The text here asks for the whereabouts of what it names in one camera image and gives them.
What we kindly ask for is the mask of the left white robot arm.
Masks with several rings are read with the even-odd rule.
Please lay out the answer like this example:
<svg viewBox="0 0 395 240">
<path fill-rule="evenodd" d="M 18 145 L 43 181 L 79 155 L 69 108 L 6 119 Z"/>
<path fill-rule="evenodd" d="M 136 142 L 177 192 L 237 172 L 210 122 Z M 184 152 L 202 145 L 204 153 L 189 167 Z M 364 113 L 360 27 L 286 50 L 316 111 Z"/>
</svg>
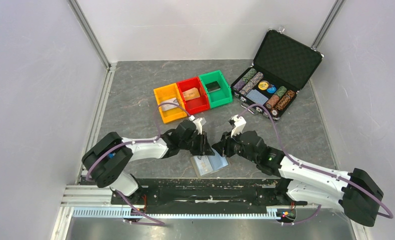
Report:
<svg viewBox="0 0 395 240">
<path fill-rule="evenodd" d="M 214 156 L 203 131 L 203 118 L 183 120 L 176 128 L 169 129 L 153 138 L 126 138 L 117 132 L 108 133 L 94 145 L 81 161 L 86 168 L 86 180 L 99 188 L 110 187 L 131 204 L 143 197 L 136 178 L 125 171 L 129 162 L 145 159 L 166 159 L 181 150 L 192 156 Z"/>
</svg>

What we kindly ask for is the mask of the tan card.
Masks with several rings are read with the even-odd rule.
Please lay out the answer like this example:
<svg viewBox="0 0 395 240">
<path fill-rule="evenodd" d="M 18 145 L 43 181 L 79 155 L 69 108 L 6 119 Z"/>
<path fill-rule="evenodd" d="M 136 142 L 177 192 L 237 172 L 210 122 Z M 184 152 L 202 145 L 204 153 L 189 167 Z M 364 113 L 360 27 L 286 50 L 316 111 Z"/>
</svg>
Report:
<svg viewBox="0 0 395 240">
<path fill-rule="evenodd" d="M 187 101 L 197 99 L 201 95 L 200 95 L 199 90 L 196 87 L 193 87 L 193 88 L 190 88 L 190 89 L 184 91 L 182 93 L 182 96 L 183 96 L 184 100 L 187 102 Z"/>
</svg>

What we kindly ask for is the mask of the white patterned credit card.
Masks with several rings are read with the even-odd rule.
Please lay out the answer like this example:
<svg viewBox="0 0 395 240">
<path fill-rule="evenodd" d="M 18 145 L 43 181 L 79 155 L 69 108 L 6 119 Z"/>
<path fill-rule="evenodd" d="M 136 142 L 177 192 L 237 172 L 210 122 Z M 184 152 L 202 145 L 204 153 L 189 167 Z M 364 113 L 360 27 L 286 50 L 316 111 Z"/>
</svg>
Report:
<svg viewBox="0 0 395 240">
<path fill-rule="evenodd" d="M 210 174 L 213 171 L 213 167 L 207 156 L 196 156 L 194 158 L 194 163 L 200 176 Z"/>
</svg>

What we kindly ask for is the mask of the grey card holder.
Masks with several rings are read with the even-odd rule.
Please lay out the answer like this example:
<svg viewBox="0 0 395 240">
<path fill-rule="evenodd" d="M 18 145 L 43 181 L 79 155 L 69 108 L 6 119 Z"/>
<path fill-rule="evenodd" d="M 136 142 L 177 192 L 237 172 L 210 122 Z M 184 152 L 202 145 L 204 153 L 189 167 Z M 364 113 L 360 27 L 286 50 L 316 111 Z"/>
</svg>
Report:
<svg viewBox="0 0 395 240">
<path fill-rule="evenodd" d="M 226 157 L 215 155 L 192 156 L 191 163 L 198 178 L 213 174 L 229 165 Z"/>
</svg>

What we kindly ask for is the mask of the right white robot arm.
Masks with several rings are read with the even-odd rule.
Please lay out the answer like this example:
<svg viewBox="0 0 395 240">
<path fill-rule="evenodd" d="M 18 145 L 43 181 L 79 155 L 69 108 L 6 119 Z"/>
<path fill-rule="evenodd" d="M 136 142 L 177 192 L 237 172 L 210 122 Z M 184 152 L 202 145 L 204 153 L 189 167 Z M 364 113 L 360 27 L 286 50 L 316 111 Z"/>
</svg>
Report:
<svg viewBox="0 0 395 240">
<path fill-rule="evenodd" d="M 314 203 L 342 211 L 349 219 L 373 227 L 384 193 L 363 169 L 340 171 L 305 162 L 265 144 L 255 131 L 223 133 L 212 148 L 224 157 L 238 155 L 266 175 L 281 180 L 274 190 L 280 204 Z"/>
</svg>

